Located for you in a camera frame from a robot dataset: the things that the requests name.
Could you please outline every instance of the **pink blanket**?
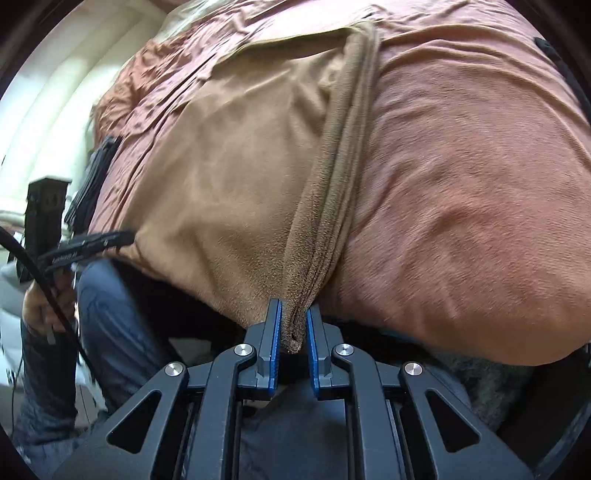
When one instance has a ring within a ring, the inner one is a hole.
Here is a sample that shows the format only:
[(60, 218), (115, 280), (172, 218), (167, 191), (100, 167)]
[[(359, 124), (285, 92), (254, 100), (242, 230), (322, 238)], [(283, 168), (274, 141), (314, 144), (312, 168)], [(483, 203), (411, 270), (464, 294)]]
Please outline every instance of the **pink blanket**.
[(124, 141), (91, 228), (120, 225), (220, 56), (362, 18), (381, 32), (381, 72), (323, 312), (506, 363), (567, 355), (591, 338), (591, 131), (539, 34), (502, 0), (250, 0), (149, 43), (96, 110), (97, 139)]

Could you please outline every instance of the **black gripper frame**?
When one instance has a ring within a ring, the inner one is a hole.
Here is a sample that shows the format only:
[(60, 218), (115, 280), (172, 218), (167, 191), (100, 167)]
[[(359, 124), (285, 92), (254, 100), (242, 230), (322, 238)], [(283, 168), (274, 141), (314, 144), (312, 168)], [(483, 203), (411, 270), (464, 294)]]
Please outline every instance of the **black gripper frame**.
[[(306, 316), (312, 388), (345, 401), (348, 480), (533, 480), (515, 454), (425, 365), (375, 362)], [(173, 362), (98, 427), (54, 480), (236, 480), (243, 400), (277, 386), (281, 302), (208, 364)]]
[(348, 480), (533, 480), (527, 466), (425, 365), (383, 364), (306, 317), (312, 389), (345, 399)]

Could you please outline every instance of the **black cable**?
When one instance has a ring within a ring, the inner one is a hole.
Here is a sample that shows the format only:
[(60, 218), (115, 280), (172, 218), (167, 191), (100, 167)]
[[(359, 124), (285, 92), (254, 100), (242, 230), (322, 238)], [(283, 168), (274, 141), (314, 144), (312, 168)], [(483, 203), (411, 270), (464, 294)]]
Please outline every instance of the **black cable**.
[(10, 431), (10, 438), (11, 439), (12, 439), (12, 435), (14, 434), (14, 394), (17, 391), (17, 382), (18, 382), (18, 377), (21, 374), (22, 361), (23, 361), (23, 355), (21, 355), (21, 361), (18, 364), (17, 374), (12, 375), (12, 400), (11, 400), (11, 409), (10, 409), (10, 413), (12, 416), (12, 430)]
[(37, 266), (35, 261), (31, 258), (29, 253), (17, 242), (17, 240), (10, 233), (8, 233), (1, 226), (0, 226), (0, 245), (2, 245), (6, 250), (8, 250), (12, 254), (14, 254), (14, 257), (22, 264), (23, 267), (25, 267), (29, 271), (31, 276), (35, 279), (35, 281), (37, 282), (37, 285), (39, 285), (39, 288), (41, 289), (41, 291), (43, 292), (43, 294), (47, 298), (47, 303), (49, 303), (49, 306), (56, 313), (57, 318), (59, 319), (60, 323), (64, 327), (66, 335), (68, 336), (70, 341), (76, 346), (76, 349), (78, 350), (78, 353), (82, 357), (82, 360), (84, 360), (84, 362), (86, 363), (86, 366), (88, 367), (88, 370), (90, 372), (90, 376), (92, 377), (93, 380), (95, 380), (99, 384), (100, 389), (103, 391), (103, 396), (105, 397), (105, 400), (111, 401), (111, 396), (109, 395), (109, 391), (106, 388), (103, 388), (100, 378), (96, 374), (95, 367), (92, 365), (92, 362), (88, 358), (88, 355), (86, 355), (85, 350), (82, 348), (82, 345), (80, 344), (80, 340), (78, 339), (78, 336), (74, 332), (74, 329), (72, 328), (70, 322), (68, 321), (66, 315), (64, 314), (64, 311), (61, 309), (56, 298), (54, 297), (53, 292), (51, 291), (51, 285), (50, 285), (49, 281), (45, 278), (45, 275), (43, 275), (41, 270), (39, 270), (39, 267)]
[(78, 385), (80, 389), (80, 398), (82, 399), (82, 406), (84, 407), (84, 413), (86, 413), (86, 421), (88, 422), (88, 426), (90, 426), (90, 419), (88, 418), (88, 410), (86, 410), (86, 403), (84, 401), (84, 394), (82, 393), (82, 385)]

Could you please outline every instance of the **silver bolt head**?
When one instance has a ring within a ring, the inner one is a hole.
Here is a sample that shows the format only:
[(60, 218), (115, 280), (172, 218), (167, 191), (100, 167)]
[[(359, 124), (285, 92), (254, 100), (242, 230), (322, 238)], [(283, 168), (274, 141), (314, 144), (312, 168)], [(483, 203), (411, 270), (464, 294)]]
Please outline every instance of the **silver bolt head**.
[(252, 346), (248, 343), (241, 343), (234, 347), (234, 353), (239, 356), (247, 356), (252, 353)]
[(340, 356), (349, 356), (355, 349), (348, 343), (340, 343), (335, 347), (335, 350)]
[(404, 371), (413, 377), (423, 373), (423, 367), (416, 362), (409, 362), (404, 365)]
[(184, 369), (184, 366), (182, 363), (172, 362), (166, 366), (166, 368), (164, 369), (164, 372), (169, 377), (176, 377), (177, 375), (180, 375), (181, 373), (183, 373), (183, 369)]

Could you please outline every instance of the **person's hand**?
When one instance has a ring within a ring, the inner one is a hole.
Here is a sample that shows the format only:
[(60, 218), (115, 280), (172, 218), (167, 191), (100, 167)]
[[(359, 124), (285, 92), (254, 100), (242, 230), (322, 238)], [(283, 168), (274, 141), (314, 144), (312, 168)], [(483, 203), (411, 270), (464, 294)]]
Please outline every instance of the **person's hand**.
[[(72, 321), (74, 303), (76, 302), (76, 292), (72, 288), (72, 272), (70, 270), (60, 271), (55, 275), (54, 281), (53, 294), (68, 321)], [(56, 332), (64, 332), (63, 325), (35, 281), (25, 293), (25, 300), (22, 303), (22, 319), (30, 328), (44, 336), (47, 334), (49, 326), (52, 326)]]

